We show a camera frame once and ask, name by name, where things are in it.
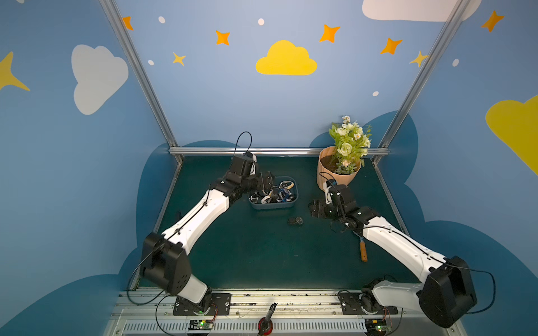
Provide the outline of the black digital strap watch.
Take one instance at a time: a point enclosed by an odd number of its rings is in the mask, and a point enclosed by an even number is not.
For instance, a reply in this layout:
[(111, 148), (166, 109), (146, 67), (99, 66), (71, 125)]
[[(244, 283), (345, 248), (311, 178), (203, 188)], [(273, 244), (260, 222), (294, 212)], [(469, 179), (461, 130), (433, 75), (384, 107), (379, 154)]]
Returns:
[(266, 195), (263, 193), (259, 193), (259, 192), (252, 193), (249, 196), (249, 201), (253, 204), (263, 204), (265, 197)]

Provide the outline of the cream strap square watch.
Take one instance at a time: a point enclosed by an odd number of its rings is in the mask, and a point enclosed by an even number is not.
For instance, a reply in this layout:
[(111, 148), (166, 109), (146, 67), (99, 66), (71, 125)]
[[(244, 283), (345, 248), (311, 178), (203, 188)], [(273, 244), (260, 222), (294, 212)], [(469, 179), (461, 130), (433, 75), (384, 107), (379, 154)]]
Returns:
[(294, 187), (294, 182), (292, 181), (283, 181), (280, 183), (279, 188), (291, 190)]

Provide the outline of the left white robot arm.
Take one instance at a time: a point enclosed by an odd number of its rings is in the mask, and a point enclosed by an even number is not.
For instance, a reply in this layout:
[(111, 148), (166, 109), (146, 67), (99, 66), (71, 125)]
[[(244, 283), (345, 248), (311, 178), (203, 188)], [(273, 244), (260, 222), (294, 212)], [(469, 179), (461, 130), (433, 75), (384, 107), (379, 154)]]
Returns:
[(206, 310), (211, 289), (192, 273), (189, 254), (210, 225), (244, 194), (272, 190), (274, 176), (260, 171), (255, 154), (232, 157), (225, 175), (213, 183), (202, 199), (181, 220), (161, 234), (144, 240), (140, 277), (166, 293)]

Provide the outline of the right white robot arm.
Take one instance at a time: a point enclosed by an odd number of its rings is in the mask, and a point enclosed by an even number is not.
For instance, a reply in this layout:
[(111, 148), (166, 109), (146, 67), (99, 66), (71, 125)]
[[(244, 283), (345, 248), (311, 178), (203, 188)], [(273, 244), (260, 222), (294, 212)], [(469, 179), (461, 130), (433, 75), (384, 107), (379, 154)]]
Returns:
[(471, 270), (461, 258), (447, 258), (395, 228), (371, 207), (359, 207), (346, 185), (326, 184), (323, 200), (309, 205), (315, 218), (344, 225), (373, 242), (406, 266), (417, 284), (374, 280), (360, 293), (361, 310), (375, 314), (384, 307), (422, 312), (430, 321), (449, 328), (477, 304)]

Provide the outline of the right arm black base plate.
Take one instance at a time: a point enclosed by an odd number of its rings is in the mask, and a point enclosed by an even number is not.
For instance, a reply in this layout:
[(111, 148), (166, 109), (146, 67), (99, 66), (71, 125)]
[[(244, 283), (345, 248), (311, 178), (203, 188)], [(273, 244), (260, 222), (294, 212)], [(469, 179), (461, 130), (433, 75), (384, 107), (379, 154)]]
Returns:
[(337, 298), (344, 315), (385, 315), (398, 314), (394, 306), (382, 306), (368, 293), (339, 291)]

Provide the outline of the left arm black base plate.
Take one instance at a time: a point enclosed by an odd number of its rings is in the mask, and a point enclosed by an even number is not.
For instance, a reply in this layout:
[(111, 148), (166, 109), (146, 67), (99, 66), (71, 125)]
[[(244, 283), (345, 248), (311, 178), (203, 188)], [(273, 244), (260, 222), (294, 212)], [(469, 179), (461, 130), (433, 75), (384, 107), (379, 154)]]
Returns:
[(185, 298), (177, 296), (172, 314), (174, 316), (228, 316), (231, 307), (230, 293), (212, 293), (198, 305)]

